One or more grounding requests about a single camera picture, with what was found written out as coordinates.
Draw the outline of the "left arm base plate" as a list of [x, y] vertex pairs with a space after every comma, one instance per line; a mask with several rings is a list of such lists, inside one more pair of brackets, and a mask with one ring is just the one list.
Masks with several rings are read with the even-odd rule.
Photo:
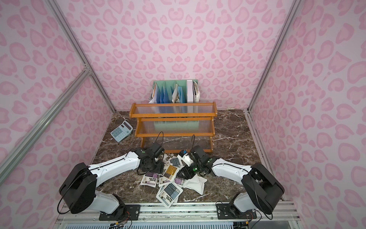
[[101, 212], [99, 221], [138, 220], [140, 209], [141, 205], [138, 204], [121, 205], [111, 214]]

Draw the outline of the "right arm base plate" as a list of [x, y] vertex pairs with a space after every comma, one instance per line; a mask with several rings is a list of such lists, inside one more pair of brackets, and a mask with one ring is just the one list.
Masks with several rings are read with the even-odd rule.
[[221, 201], [216, 202], [215, 206], [218, 219], [244, 219], [249, 221], [257, 219], [255, 210], [241, 212], [233, 204]]

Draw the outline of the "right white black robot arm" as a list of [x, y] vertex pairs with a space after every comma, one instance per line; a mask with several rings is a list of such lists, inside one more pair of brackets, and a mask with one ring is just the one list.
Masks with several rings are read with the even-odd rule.
[[228, 204], [218, 204], [218, 218], [244, 219], [255, 216], [255, 210], [272, 215], [277, 203], [285, 192], [280, 182], [261, 164], [239, 165], [216, 156], [208, 155], [200, 146], [190, 152], [182, 150], [178, 154], [184, 166], [178, 173], [186, 181], [198, 178], [199, 173], [213, 173], [241, 183], [245, 193], [238, 193]]

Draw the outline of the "yellow label coffee bag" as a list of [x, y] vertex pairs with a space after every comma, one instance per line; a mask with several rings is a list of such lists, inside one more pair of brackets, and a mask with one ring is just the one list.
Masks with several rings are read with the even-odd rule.
[[179, 167], [175, 167], [170, 164], [165, 164], [163, 168], [163, 173], [159, 175], [159, 183], [158, 183], [159, 187], [174, 182], [179, 170], [180, 170]]

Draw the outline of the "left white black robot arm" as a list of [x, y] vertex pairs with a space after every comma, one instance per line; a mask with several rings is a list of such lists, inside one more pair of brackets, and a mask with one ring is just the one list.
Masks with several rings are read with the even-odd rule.
[[165, 152], [157, 142], [148, 148], [136, 148], [127, 154], [99, 164], [77, 164], [59, 189], [62, 200], [72, 214], [96, 210], [109, 218], [121, 219], [126, 213], [122, 199], [115, 194], [97, 191], [104, 182], [130, 170], [161, 173], [164, 163], [159, 156]]

